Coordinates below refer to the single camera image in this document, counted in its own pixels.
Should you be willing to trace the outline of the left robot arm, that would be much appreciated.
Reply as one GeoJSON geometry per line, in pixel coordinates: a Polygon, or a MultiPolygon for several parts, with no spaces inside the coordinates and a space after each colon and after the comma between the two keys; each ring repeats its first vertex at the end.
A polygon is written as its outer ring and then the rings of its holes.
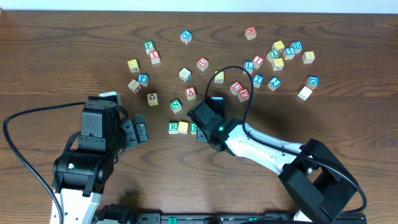
{"type": "Polygon", "coordinates": [[[148,140],[143,115],[129,119],[118,93],[89,97],[81,130],[70,136],[53,163],[56,200],[50,222],[91,223],[121,153],[148,140]]]}

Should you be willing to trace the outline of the green B block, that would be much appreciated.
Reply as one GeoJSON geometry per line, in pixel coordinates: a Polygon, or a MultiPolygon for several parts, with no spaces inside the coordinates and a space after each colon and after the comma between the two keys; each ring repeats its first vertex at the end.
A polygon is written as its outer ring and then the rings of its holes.
{"type": "Polygon", "coordinates": [[[195,123],[191,123],[190,132],[191,132],[191,134],[196,134],[197,133],[197,126],[196,126],[195,123]]]}

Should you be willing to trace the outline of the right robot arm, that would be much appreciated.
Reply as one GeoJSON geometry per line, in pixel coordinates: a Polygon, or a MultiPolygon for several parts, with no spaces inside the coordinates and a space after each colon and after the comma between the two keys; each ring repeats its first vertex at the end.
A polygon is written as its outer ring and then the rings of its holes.
{"type": "Polygon", "coordinates": [[[240,119],[223,117],[223,99],[201,101],[188,117],[218,152],[250,159],[275,172],[299,211],[293,220],[333,223],[359,191],[357,181],[320,141],[286,142],[240,119]]]}

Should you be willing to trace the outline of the yellow O block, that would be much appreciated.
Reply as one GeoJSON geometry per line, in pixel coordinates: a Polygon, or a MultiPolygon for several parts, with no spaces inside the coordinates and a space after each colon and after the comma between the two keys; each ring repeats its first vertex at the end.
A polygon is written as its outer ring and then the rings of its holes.
{"type": "Polygon", "coordinates": [[[178,123],[178,133],[179,134],[187,134],[188,133],[188,128],[189,128],[189,123],[180,121],[178,123]]]}

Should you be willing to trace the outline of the green R block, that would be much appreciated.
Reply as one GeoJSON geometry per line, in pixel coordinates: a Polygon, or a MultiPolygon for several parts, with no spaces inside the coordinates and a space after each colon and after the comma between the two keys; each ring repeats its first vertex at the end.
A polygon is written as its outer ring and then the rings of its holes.
{"type": "Polygon", "coordinates": [[[178,134],[178,123],[170,122],[168,124],[168,132],[169,132],[169,134],[178,134]]]}

